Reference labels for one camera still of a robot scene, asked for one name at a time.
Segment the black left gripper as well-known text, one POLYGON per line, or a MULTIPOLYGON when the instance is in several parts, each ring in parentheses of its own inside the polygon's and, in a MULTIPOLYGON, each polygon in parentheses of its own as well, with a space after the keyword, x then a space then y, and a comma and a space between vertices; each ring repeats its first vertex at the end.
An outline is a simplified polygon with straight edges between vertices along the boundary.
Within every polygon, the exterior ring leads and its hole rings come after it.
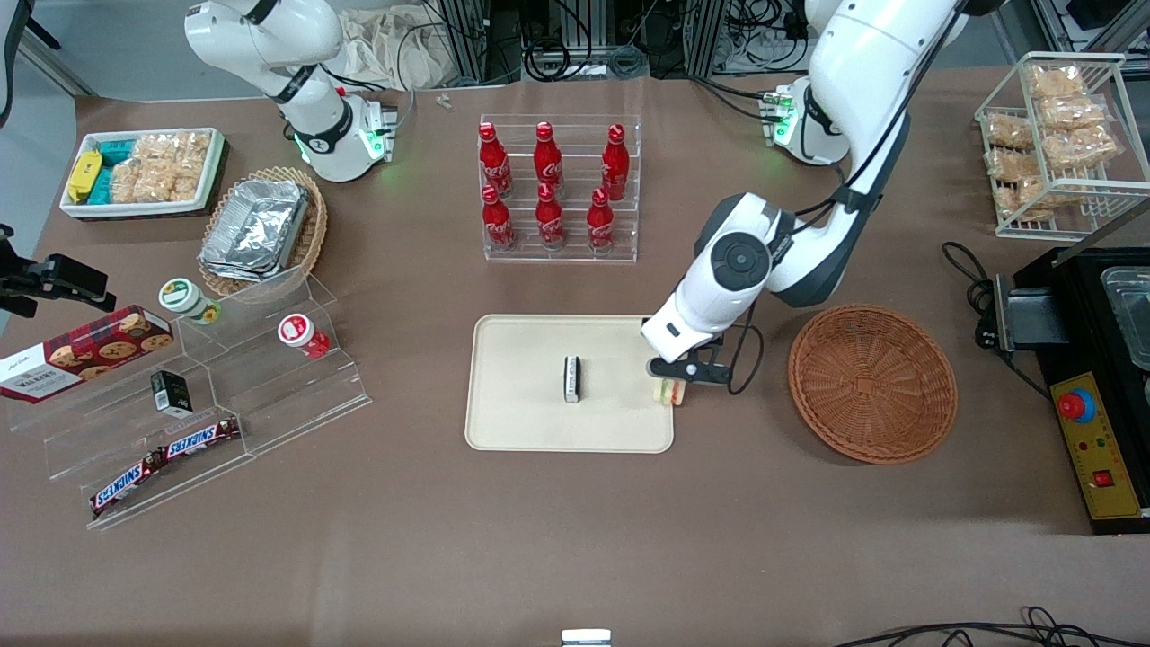
POLYGON ((685 356, 673 361, 661 357, 650 359, 646 372, 656 378, 702 384, 706 386, 729 386, 733 380, 730 365, 719 363, 722 344, 704 344, 688 351, 685 356))

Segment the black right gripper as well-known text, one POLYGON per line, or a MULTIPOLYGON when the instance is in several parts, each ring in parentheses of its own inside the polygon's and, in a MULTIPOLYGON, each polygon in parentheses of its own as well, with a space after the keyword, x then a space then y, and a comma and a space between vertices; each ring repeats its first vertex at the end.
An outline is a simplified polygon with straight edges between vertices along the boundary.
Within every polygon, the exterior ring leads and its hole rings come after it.
POLYGON ((68 255, 51 254, 40 264, 40 276, 29 274, 34 262, 20 257, 12 247, 13 233, 12 226, 1 226, 1 310, 34 318, 34 296, 41 295, 43 282, 54 288, 55 299, 74 300, 103 313, 118 308, 118 298, 107 290, 107 275, 68 255))

